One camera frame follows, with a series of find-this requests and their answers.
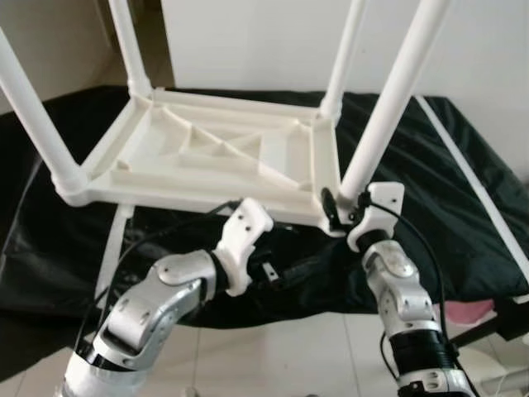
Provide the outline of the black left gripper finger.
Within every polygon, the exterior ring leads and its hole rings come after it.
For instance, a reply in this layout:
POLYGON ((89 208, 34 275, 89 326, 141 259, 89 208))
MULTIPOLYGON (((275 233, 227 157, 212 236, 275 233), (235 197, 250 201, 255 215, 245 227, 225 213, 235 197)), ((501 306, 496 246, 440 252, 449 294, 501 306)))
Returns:
POLYGON ((301 260, 277 265, 278 287, 294 287, 311 279, 324 269, 324 261, 318 256, 303 257, 301 260))

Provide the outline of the grey tape strip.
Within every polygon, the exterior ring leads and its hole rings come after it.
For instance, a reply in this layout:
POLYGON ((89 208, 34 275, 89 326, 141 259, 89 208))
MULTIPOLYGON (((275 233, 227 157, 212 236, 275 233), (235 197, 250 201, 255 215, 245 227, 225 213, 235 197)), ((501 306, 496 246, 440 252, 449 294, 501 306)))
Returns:
POLYGON ((466 178, 466 182, 471 185, 471 189, 475 196, 480 201, 481 205, 483 205, 484 211, 488 214, 488 219, 491 220, 499 237, 503 239, 503 243, 505 243, 505 247, 507 248, 510 257, 512 257, 515 264, 517 264, 524 279, 528 281, 529 258, 522 249, 521 243, 518 242, 513 234, 509 224, 506 222, 505 218, 503 218, 502 213, 496 208, 495 202, 492 200, 488 190, 484 187, 483 183, 481 183, 479 177, 477 177, 471 164, 466 161, 464 152, 462 152, 462 150, 456 145, 453 137, 450 136, 450 133, 445 126, 442 125, 440 118, 437 116, 437 113, 435 113, 433 108, 431 108, 428 101, 422 95, 415 95, 413 98, 415 98, 415 102, 418 103, 419 108, 426 114, 427 120, 433 125, 433 128, 435 132, 438 133, 442 143, 446 145, 447 151, 452 155, 454 162, 460 167, 460 171, 466 178))
POLYGON ((95 299, 103 296, 103 291, 110 286, 112 277, 116 274, 125 230, 129 220, 135 215, 135 209, 135 205, 131 204, 117 205, 108 233, 105 250, 103 250, 101 268, 99 268, 98 279, 96 280, 95 299))

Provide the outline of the black metal table frame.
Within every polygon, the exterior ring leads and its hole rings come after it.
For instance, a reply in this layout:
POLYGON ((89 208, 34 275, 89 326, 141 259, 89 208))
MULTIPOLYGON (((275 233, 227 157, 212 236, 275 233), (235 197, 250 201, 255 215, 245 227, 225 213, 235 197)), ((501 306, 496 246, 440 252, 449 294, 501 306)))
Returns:
POLYGON ((491 320, 474 326, 450 340, 454 347, 468 347, 469 344, 498 334, 505 341, 528 336, 529 333, 529 303, 517 303, 512 299, 493 301, 496 315, 491 320))

